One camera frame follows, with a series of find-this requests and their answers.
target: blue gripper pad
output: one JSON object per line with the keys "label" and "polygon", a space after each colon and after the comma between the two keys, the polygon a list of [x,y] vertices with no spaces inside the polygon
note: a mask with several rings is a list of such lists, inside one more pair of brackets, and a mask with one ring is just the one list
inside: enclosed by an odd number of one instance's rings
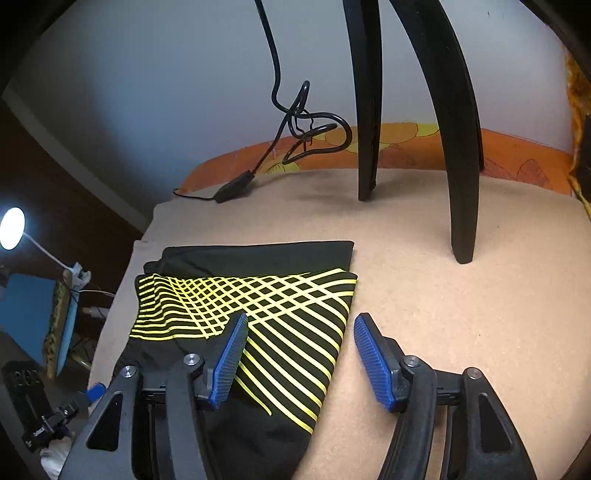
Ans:
{"label": "blue gripper pad", "polygon": [[392,411],[396,400],[392,392],[391,371],[388,368],[383,353],[378,347],[377,340],[372,336],[362,315],[359,315],[355,319],[353,334],[355,336],[355,345],[357,345],[359,356],[365,367],[365,372],[374,389],[375,398],[388,411]]}
{"label": "blue gripper pad", "polygon": [[246,314],[243,313],[236,323],[234,331],[213,371],[212,392],[209,395],[208,402],[215,409],[218,409],[220,404],[228,399],[247,336],[248,319]]}

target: orange fabric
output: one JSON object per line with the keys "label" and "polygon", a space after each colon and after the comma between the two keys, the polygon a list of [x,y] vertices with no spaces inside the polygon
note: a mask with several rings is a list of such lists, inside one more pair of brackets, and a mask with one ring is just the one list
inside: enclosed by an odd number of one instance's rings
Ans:
{"label": "orange fabric", "polygon": [[[342,130],[328,132],[315,138],[311,148],[339,145],[344,139]],[[357,168],[357,127],[353,127],[353,143],[342,152],[311,155],[297,164],[284,166],[281,160],[294,140],[282,138],[263,163],[259,174],[282,171],[315,170],[319,168]],[[444,170],[445,159],[437,125],[384,124],[380,137],[380,168],[417,168]],[[485,155],[483,175],[505,180],[530,183],[555,192],[571,195],[569,172],[572,155],[555,148],[544,147],[520,138],[490,130],[482,130]],[[230,152],[196,167],[179,188],[179,193],[195,192],[225,183],[243,171],[254,168],[269,143]]]}

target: power cord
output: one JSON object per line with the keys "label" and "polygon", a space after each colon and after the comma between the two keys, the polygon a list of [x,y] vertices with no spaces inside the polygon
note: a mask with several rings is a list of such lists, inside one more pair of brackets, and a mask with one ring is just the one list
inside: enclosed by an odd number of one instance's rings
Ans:
{"label": "power cord", "polygon": [[[273,90],[271,91],[271,101],[278,110],[285,113],[285,116],[283,117],[283,120],[279,125],[279,129],[277,130],[275,139],[273,140],[269,148],[267,148],[267,151],[263,154],[261,159],[258,161],[258,163],[252,170],[247,170],[246,172],[241,173],[235,179],[232,179],[228,183],[224,184],[213,197],[197,197],[191,195],[183,195],[177,193],[178,189],[175,189],[173,190],[173,194],[177,197],[189,198],[194,200],[204,200],[207,202],[215,200],[218,203],[226,202],[237,197],[246,189],[248,184],[254,179],[255,173],[257,173],[259,168],[261,168],[261,165],[269,156],[269,153],[271,153],[277,145],[277,142],[281,138],[281,134],[283,133],[283,130],[285,129],[286,125],[290,130],[291,136],[297,140],[283,157],[281,163],[283,163],[284,165],[288,165],[290,163],[301,160],[302,158],[307,157],[308,155],[340,152],[347,149],[347,147],[351,145],[351,141],[353,140],[353,132],[351,131],[351,127],[349,126],[349,124],[343,118],[329,112],[310,113],[306,109],[306,102],[308,101],[308,94],[310,93],[310,82],[308,80],[302,83],[300,91],[298,92],[297,96],[295,97],[295,100],[289,108],[286,108],[285,106],[279,103],[279,101],[277,100],[277,93],[279,92],[279,86],[281,85],[281,66],[279,63],[277,46],[275,45],[275,40],[273,39],[273,33],[271,32],[271,26],[269,25],[269,20],[267,18],[267,14],[265,13],[265,8],[263,7],[262,0],[255,0],[255,4],[256,9],[258,10],[259,17],[261,19],[262,27],[265,31],[265,36],[267,38],[269,51],[271,52],[271,58],[273,60],[273,68],[275,71],[275,82],[273,84]],[[333,122],[321,125],[320,127],[314,127],[314,120],[321,118],[332,120]],[[309,129],[305,131],[302,128],[300,128],[298,125],[298,120],[309,120]],[[345,140],[338,147],[314,148],[311,150],[307,148],[307,143],[309,142],[311,146],[314,137],[334,130],[339,125],[345,130]],[[293,152],[300,145],[303,145],[304,151],[292,157]]]}

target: black chair leg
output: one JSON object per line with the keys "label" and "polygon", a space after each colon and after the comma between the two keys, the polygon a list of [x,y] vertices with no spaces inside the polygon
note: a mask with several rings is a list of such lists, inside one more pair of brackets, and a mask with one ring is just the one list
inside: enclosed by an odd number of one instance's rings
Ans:
{"label": "black chair leg", "polygon": [[452,249],[472,261],[478,222],[479,172],[484,168],[480,121],[460,44],[439,0],[390,0],[427,81],[447,168]]}
{"label": "black chair leg", "polygon": [[343,0],[353,61],[359,146],[359,200],[368,200],[378,172],[382,126],[382,34],[378,0]]}

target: white wall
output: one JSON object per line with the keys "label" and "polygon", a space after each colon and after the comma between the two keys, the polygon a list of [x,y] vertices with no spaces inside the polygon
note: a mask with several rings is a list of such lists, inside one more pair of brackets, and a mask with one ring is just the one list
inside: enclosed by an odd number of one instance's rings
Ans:
{"label": "white wall", "polygon": [[[561,44],[519,0],[442,1],[484,128],[570,149]],[[384,122],[434,122],[418,61],[387,0]],[[309,108],[356,124],[340,0],[267,0],[280,100],[304,79]],[[11,89],[72,154],[138,210],[198,163],[270,140],[272,63],[249,0],[77,0],[23,61]]]}

